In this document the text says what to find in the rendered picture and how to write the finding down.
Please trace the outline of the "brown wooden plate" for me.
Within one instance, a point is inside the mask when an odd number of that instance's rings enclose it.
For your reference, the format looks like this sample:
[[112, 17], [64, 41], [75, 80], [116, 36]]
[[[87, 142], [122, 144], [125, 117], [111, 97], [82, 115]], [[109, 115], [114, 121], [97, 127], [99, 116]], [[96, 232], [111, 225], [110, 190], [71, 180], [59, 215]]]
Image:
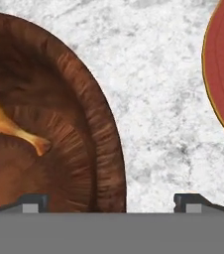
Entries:
[[0, 105], [52, 144], [38, 156], [28, 142], [0, 134], [0, 206], [40, 193], [51, 212], [125, 211], [120, 137], [97, 81], [60, 39], [2, 13]]

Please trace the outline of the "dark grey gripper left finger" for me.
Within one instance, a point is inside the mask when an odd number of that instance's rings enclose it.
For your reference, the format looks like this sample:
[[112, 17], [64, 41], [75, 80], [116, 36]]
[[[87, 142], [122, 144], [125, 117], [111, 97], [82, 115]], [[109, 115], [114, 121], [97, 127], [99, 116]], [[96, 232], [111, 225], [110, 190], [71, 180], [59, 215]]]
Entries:
[[49, 197], [46, 194], [28, 193], [16, 201], [0, 205], [0, 212], [44, 213], [49, 211]]

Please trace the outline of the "golden chicken drumstick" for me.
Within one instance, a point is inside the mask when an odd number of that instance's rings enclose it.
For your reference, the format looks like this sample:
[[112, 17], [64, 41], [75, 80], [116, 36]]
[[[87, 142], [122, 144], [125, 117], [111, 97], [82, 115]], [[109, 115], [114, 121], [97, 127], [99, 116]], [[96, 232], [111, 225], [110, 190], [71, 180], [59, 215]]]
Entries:
[[29, 133], [11, 120], [0, 106], [0, 133], [21, 138], [30, 143], [39, 156], [45, 154], [51, 147], [51, 142], [43, 137]]

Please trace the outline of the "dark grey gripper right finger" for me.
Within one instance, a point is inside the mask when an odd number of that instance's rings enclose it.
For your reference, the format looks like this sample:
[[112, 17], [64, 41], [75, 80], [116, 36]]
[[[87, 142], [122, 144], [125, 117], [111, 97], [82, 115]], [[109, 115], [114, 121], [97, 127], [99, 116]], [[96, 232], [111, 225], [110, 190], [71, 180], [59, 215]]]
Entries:
[[212, 203], [200, 193], [176, 193], [173, 202], [174, 213], [224, 212], [224, 206]]

